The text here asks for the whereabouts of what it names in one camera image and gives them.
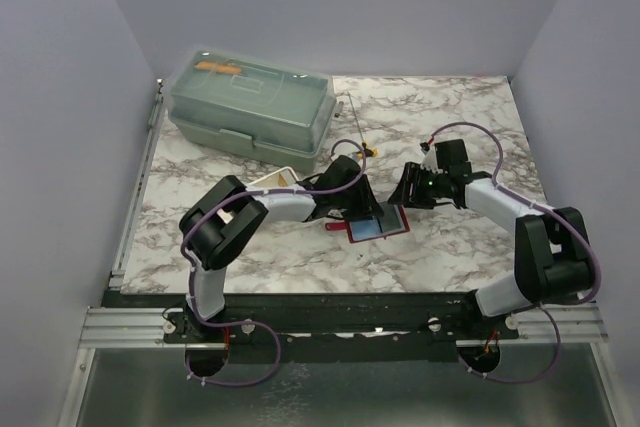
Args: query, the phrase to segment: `purple cable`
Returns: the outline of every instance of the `purple cable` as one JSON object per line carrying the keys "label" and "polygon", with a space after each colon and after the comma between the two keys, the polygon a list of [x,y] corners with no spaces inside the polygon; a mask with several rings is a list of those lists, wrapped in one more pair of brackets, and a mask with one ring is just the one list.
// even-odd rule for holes
{"label": "purple cable", "polygon": [[[585,304],[587,302],[591,302],[595,296],[598,294],[598,291],[600,290],[600,285],[602,284],[602,273],[601,273],[601,269],[600,269],[600,261],[598,260],[598,257],[596,256],[596,253],[594,252],[594,250],[591,248],[591,246],[589,245],[589,243],[586,241],[586,239],[584,237],[582,237],[582,235],[580,235],[580,233],[569,223],[567,222],[565,219],[563,219],[560,215],[558,215],[557,213],[555,213],[552,209],[549,209],[545,206],[539,205],[535,202],[530,201],[529,199],[527,199],[526,197],[513,192],[512,190],[506,188],[505,186],[501,185],[498,182],[498,173],[500,172],[500,169],[502,168],[502,164],[504,162],[504,150],[502,148],[502,144],[500,143],[500,140],[498,139],[498,137],[496,137],[496,135],[491,132],[489,129],[487,129],[486,127],[483,127],[480,124],[476,124],[474,122],[465,122],[465,121],[461,121],[461,122],[452,122],[450,124],[446,124],[443,125],[442,127],[436,129],[432,134],[431,134],[431,139],[434,139],[436,135],[438,135],[440,132],[449,129],[451,127],[457,127],[457,126],[467,126],[467,127],[473,127],[475,129],[481,130],[482,132],[484,132],[485,134],[487,134],[491,140],[493,140],[493,142],[496,144],[496,147],[498,148],[498,162],[496,163],[496,167],[493,170],[493,174],[491,175],[491,182],[493,183],[493,185],[495,186],[496,189],[498,189],[500,192],[508,195],[509,197],[511,197],[512,199],[531,207],[532,209],[535,209],[539,212],[542,212],[544,214],[549,215],[550,217],[552,217],[555,221],[557,221],[560,225],[562,225],[565,229],[567,229],[569,231],[569,233],[580,243],[580,245],[582,245],[582,247],[587,251],[587,255],[589,256],[589,260],[591,261],[591,265],[593,266],[593,287],[591,288],[591,291],[582,299],[577,299],[575,301],[570,301],[567,302],[567,305],[580,305],[580,304]],[[524,380],[517,380],[517,379],[505,379],[505,378],[501,378],[501,377],[493,377],[493,376],[489,376],[486,374],[483,374],[481,372],[478,372],[477,370],[472,369],[471,367],[469,367],[469,365],[464,361],[464,359],[462,359],[462,357],[460,357],[460,361],[467,367],[467,370],[469,371],[469,373],[492,381],[492,382],[498,382],[498,383],[502,383],[502,384],[529,384],[531,382],[536,382],[544,377],[546,377],[547,375],[549,375],[553,369],[555,368],[555,366],[558,364],[558,361],[560,360],[560,352],[562,350],[562,339],[560,338],[560,330],[558,329],[558,324],[556,323],[556,321],[553,319],[553,317],[551,316],[551,314],[541,305],[538,306],[531,306],[531,307],[526,307],[523,309],[519,309],[517,311],[514,311],[514,313],[518,313],[518,312],[524,312],[526,310],[530,310],[531,308],[535,308],[538,307],[540,310],[542,310],[547,317],[549,317],[549,320],[551,321],[551,324],[553,325],[553,329],[555,330],[556,333],[556,340],[557,340],[557,344],[556,344],[556,353],[555,356],[553,358],[553,361],[551,362],[551,364],[549,365],[549,367],[547,367],[543,372],[541,372],[540,374],[536,375],[535,377],[532,377],[531,379],[524,379]]]}
{"label": "purple cable", "polygon": [[509,379],[509,378],[505,378],[505,377],[496,377],[496,376],[491,376],[491,375],[484,374],[482,372],[478,372],[477,370],[474,370],[472,367],[470,367],[469,364],[467,364],[467,362],[462,357],[458,356],[458,360],[460,361],[460,363],[462,365],[465,366],[465,368],[467,369],[467,372],[469,372],[472,375],[475,375],[476,377],[480,377],[483,380],[488,380],[490,382],[496,382],[498,384],[511,384],[511,385],[515,385],[515,384],[532,384],[534,382],[537,382],[538,380],[544,379],[547,375],[549,375],[551,372],[553,372],[554,369],[558,366],[558,362],[560,361],[560,357],[562,357],[562,355],[561,355],[562,354],[562,339],[560,338],[560,329],[558,328],[557,322],[551,316],[551,314],[549,313],[549,311],[547,309],[545,309],[541,305],[539,305],[538,308],[542,312],[544,312],[547,317],[549,317],[549,320],[551,321],[551,325],[553,325],[553,330],[555,331],[555,334],[556,334],[556,352],[555,352],[555,354],[553,356],[553,360],[551,361],[551,363],[549,364],[549,366],[546,369],[544,369],[538,375],[536,375],[534,377],[531,377],[529,379]]}
{"label": "purple cable", "polygon": [[366,161],[366,156],[364,155],[364,148],[359,145],[357,142],[354,142],[353,140],[350,139],[340,139],[338,140],[335,144],[333,144],[333,147],[331,147],[331,155],[333,155],[333,153],[335,152],[335,149],[338,145],[342,144],[342,143],[348,143],[348,144],[353,144],[355,145],[358,150],[360,151],[360,153],[362,154],[362,168],[360,169],[360,172],[358,172],[358,175],[356,175],[350,182],[347,182],[346,184],[344,184],[343,186],[340,187],[336,187],[335,189],[327,189],[327,190],[305,190],[305,189],[284,189],[284,188],[278,188],[278,189],[266,189],[266,190],[258,190],[258,191],[245,191],[245,192],[240,192],[236,195],[232,195],[231,197],[223,200],[222,202],[220,202],[218,205],[216,205],[213,209],[211,209],[209,212],[207,212],[192,228],[191,230],[189,230],[189,232],[187,232],[187,234],[184,236],[184,239],[182,240],[182,245],[180,246],[180,252],[182,253],[182,255],[189,261],[189,263],[191,264],[191,269],[189,272],[189,298],[191,299],[191,307],[193,310],[193,314],[196,318],[196,320],[206,326],[206,327],[213,327],[213,328],[225,328],[225,327],[238,327],[238,326],[242,326],[242,325],[255,325],[256,327],[261,327],[263,329],[265,329],[267,332],[269,332],[271,334],[271,336],[273,337],[275,344],[276,344],[276,358],[273,362],[273,364],[271,365],[271,367],[269,368],[269,370],[262,375],[261,377],[254,379],[254,380],[248,380],[245,382],[227,382],[227,381],[223,381],[223,380],[214,380],[214,379],[208,379],[206,377],[199,377],[197,375],[195,375],[192,371],[191,371],[191,361],[189,359],[189,357],[187,357],[185,359],[185,367],[187,369],[187,371],[189,372],[189,375],[187,376],[187,379],[191,379],[194,378],[196,380],[199,380],[202,385],[205,384],[212,384],[212,385],[219,385],[222,387],[249,387],[252,385],[257,385],[265,380],[267,380],[269,377],[271,377],[276,370],[278,370],[278,366],[280,365],[280,359],[282,357],[282,345],[280,343],[280,338],[278,337],[278,334],[276,333],[275,330],[273,330],[270,326],[268,326],[267,324],[264,324],[262,322],[257,322],[254,320],[241,320],[241,321],[236,321],[236,322],[209,322],[207,321],[205,318],[203,318],[200,315],[200,312],[198,311],[198,304],[197,304],[197,300],[196,300],[196,296],[195,296],[195,272],[196,272],[196,267],[197,267],[197,262],[196,259],[190,254],[190,252],[188,251],[188,245],[189,245],[189,241],[191,240],[191,238],[195,235],[195,233],[198,231],[198,229],[200,227],[202,227],[202,225],[207,222],[211,217],[213,217],[220,209],[225,208],[227,205],[235,202],[238,199],[242,199],[244,197],[249,197],[249,196],[263,196],[263,195],[271,195],[271,194],[306,194],[306,195],[331,195],[331,194],[336,194],[338,192],[342,192],[343,190],[348,189],[349,187],[353,186],[356,184],[356,182],[358,182],[362,176],[364,175],[364,171],[366,169],[367,166],[367,161]]}

